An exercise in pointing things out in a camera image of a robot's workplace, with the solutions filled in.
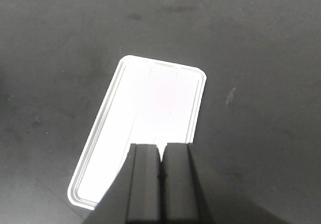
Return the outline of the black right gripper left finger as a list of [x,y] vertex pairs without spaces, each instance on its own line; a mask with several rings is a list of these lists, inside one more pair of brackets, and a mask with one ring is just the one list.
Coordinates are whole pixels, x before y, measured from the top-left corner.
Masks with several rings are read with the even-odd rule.
[[130,145],[120,172],[85,223],[160,223],[159,175],[156,145]]

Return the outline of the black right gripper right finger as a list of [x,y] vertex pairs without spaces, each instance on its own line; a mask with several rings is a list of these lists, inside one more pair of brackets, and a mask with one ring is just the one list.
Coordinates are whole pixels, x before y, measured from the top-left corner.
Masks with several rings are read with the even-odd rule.
[[202,180],[191,145],[167,144],[163,174],[164,223],[286,223],[217,178]]

